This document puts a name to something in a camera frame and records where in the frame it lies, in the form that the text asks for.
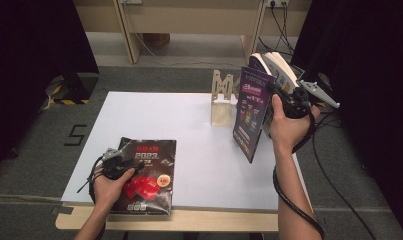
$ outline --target white table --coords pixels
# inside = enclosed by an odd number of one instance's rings
[[[275,159],[271,140],[262,134],[250,164],[232,138],[233,127],[210,125],[210,108],[211,94],[110,92],[62,197],[67,206],[86,207],[79,208],[77,222],[60,214],[57,227],[77,229],[84,223],[92,201],[87,187],[80,193],[77,189],[85,183],[94,161],[107,148],[117,148],[121,137],[128,137],[177,140],[172,216],[161,224],[134,216],[111,216],[107,228],[276,231],[278,196],[272,181]],[[205,227],[196,224],[200,215],[210,219],[203,222]],[[248,222],[250,218],[258,221]],[[222,228],[214,225],[224,219],[227,224]],[[135,225],[135,221],[142,221],[142,225]]]

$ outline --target wire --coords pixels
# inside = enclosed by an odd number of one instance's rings
[[[49,93],[46,93],[46,96],[48,96],[48,101],[46,103],[46,106],[41,108],[40,112],[46,111],[51,107],[52,97],[51,97],[51,95],[49,95]]]
[[[126,16],[129,15],[129,14],[127,13],[127,7],[126,7],[126,3],[125,3],[125,2],[123,2],[123,10],[124,10],[124,13],[125,13],[125,14],[124,14],[124,15],[125,15],[125,18],[126,18]],[[130,18],[129,18],[129,21],[126,21],[126,26],[128,25],[128,23],[130,23],[130,26],[133,28],[133,24],[132,24],[132,22],[130,21]],[[161,65],[173,66],[173,65],[209,64],[209,65],[225,65],[225,66],[227,65],[227,66],[234,66],[234,67],[237,67],[237,68],[242,67],[242,66],[240,66],[240,65],[236,65],[236,64],[232,64],[232,63],[213,63],[213,62],[205,62],[205,61],[165,63],[165,62],[160,61],[160,59],[158,59],[157,55],[155,55],[155,54],[148,48],[148,46],[145,45],[144,41],[138,36],[138,34],[135,34],[135,36],[136,36],[136,38],[139,40],[139,42],[142,44],[142,46],[144,46],[144,48],[145,48],[145,49],[155,58],[155,60],[156,60],[159,64],[161,64]]]
[[[290,53],[276,51],[275,49],[273,49],[273,48],[267,46],[267,45],[263,42],[263,40],[261,39],[261,37],[258,37],[258,40],[260,40],[261,44],[264,46],[264,48],[266,48],[266,50],[267,50],[268,52],[278,52],[278,53],[280,53],[280,54],[285,54],[285,55],[292,56]]]
[[[289,52],[291,53],[291,56],[292,56],[291,51],[294,51],[294,49],[292,48],[291,44],[289,43],[288,37],[287,37],[287,34],[286,34],[286,20],[287,20],[288,9],[285,7],[286,4],[284,4],[284,23],[283,23],[283,27],[285,29],[283,29],[283,28],[281,28],[281,25],[279,24],[279,21],[277,20],[277,18],[275,16],[275,13],[273,11],[274,6],[275,6],[274,3],[275,3],[275,1],[271,2],[272,5],[271,5],[270,9],[271,9],[273,18],[275,19],[276,25],[278,26],[279,32],[281,34],[280,37],[279,37],[279,41],[276,44],[275,51],[277,50],[277,48],[279,46],[279,43],[282,40],[282,42],[288,47],[288,50],[289,50]]]
[[[333,127],[333,128],[342,128],[341,126],[336,126],[336,125],[330,124],[331,122],[337,122],[337,121],[339,121],[339,119],[334,119],[334,120],[331,120],[331,121],[329,121],[327,123],[323,123],[321,126],[316,127],[316,131],[321,129],[321,128],[323,128],[323,127],[326,127],[326,126]]]
[[[329,114],[327,114],[325,117],[323,117],[319,123],[317,124],[316,129],[320,128],[320,125],[325,121],[325,119],[327,119],[329,116],[331,116],[332,114],[336,113],[336,111],[333,111]],[[316,150],[316,142],[315,142],[315,136],[316,134],[313,134],[312,137],[312,145],[313,145],[313,152],[314,152],[314,156],[316,158],[317,164],[320,168],[320,170],[323,173],[323,176],[326,178],[326,180],[328,181],[328,183],[331,185],[332,189],[336,192],[336,194],[345,202],[345,204],[351,209],[351,211],[354,213],[354,215],[359,219],[359,221],[363,224],[364,228],[367,230],[367,232],[369,233],[370,237],[372,239],[376,239],[375,235],[373,234],[373,232],[370,230],[369,226],[367,226],[366,222],[363,220],[363,218],[358,214],[358,212],[354,209],[354,207],[344,198],[344,196],[342,196],[342,194],[339,192],[339,190],[336,188],[336,186],[333,184],[333,182],[331,181],[331,179],[329,178],[328,174],[326,173],[325,169],[322,166],[322,163],[319,159],[317,150]]]
[[[289,198],[284,194],[279,185],[279,180],[276,174],[276,166],[273,169],[273,185],[275,186],[276,192],[279,194],[279,197],[282,199],[282,201],[288,207],[290,207],[296,214],[298,214],[300,217],[302,217],[304,220],[310,223],[316,229],[316,231],[319,232],[320,237],[322,239],[325,239],[325,231],[323,231],[323,228],[319,225],[319,223],[312,217],[310,217],[307,213],[305,213],[303,210],[301,210],[299,207],[297,207],[297,205],[295,205],[291,200],[289,200]]]

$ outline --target yellow and black tape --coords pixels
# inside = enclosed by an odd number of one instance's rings
[[[76,105],[76,104],[88,104],[88,102],[89,100],[51,99],[51,104]]]

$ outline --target book cover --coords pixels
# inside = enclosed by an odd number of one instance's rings
[[[250,67],[242,67],[233,138],[252,163],[267,106],[271,98],[269,82],[275,78]]]
[[[264,63],[279,84],[288,94],[291,94],[298,84],[297,77],[285,59],[278,52],[266,53],[263,55]]]
[[[260,53],[251,54],[250,58],[248,59],[248,66],[260,72],[267,73],[267,75],[273,76],[272,72],[270,72],[269,67],[267,67],[267,64],[264,62],[263,57]]]
[[[145,167],[123,186],[111,213],[170,215],[172,207],[176,140],[131,140],[122,138],[123,161]]]

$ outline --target magazine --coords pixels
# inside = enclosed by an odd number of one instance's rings
[[[275,78],[254,68],[242,67],[233,138],[252,163]]]
[[[111,213],[132,215],[170,215],[176,140],[131,140],[123,137],[119,149],[123,161],[136,165],[144,161],[124,186]]]

